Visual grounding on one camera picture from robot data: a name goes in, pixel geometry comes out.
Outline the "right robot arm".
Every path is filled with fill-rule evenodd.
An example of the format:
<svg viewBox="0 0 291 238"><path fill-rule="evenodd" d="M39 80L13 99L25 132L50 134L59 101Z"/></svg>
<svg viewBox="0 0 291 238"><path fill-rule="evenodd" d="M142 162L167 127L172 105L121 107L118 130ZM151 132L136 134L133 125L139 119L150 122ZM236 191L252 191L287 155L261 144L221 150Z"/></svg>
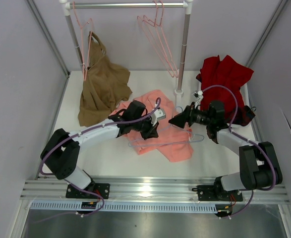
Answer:
<svg viewBox="0 0 291 238"><path fill-rule="evenodd" d="M192 189L200 201L229 201L233 196L241 201L240 191L269 190L282 183L283 175L273 144L254 142L234 132L225 119L221 101L212 101L206 111L191 103L169 123L179 128L194 123L204 125L209 139L239 157L239 172L217 177L213 185L198 185Z"/></svg>

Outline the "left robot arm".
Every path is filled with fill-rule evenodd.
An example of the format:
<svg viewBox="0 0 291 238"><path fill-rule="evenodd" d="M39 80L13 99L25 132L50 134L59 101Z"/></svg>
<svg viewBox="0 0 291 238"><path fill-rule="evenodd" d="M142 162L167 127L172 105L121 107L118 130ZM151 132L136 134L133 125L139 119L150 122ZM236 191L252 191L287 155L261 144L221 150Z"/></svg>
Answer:
<svg viewBox="0 0 291 238"><path fill-rule="evenodd" d="M91 197L95 182L78 167L79 153L98 143L127 135L131 131L139 132L143 139L157 138L160 116L165 115L160 104L161 99L157 98L154 109L148 112L142 102L134 100L126 109L84 130L72 133L63 128L56 130L40 155L41 165L47 166L57 179L72 185L81 197Z"/></svg>

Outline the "pink skirt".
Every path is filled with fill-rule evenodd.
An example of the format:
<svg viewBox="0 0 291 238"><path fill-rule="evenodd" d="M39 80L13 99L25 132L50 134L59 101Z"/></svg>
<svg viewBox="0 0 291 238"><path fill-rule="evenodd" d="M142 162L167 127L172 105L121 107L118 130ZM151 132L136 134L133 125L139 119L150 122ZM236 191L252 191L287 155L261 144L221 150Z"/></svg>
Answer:
<svg viewBox="0 0 291 238"><path fill-rule="evenodd" d="M157 128L158 138L144 140L141 134L136 131L131 131L125 137L128 140L128 145L142 155L153 150L158 150L170 162L181 162L192 157L193 148L190 145L192 138L192 129L186 126L179 128L169 124L169 120L176 114L176 109L173 101L171 101L161 90L150 91L135 100L142 102L146 109L151 111L155 107L157 98L161 98L160 107L166 113L166 118L159 121Z"/></svg>

